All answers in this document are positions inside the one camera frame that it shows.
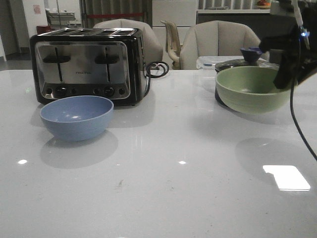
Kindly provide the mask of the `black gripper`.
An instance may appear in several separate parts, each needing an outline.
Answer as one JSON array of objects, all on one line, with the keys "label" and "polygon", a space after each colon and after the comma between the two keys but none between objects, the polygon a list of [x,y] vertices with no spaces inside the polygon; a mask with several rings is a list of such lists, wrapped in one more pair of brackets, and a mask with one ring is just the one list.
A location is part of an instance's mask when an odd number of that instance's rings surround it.
[{"label": "black gripper", "polygon": [[310,33],[309,47],[298,26],[294,26],[286,35],[265,37],[259,44],[262,52],[282,52],[279,70],[273,81],[277,89],[286,89],[293,81],[298,85],[317,72],[317,8],[304,8],[302,17],[304,28]]}]

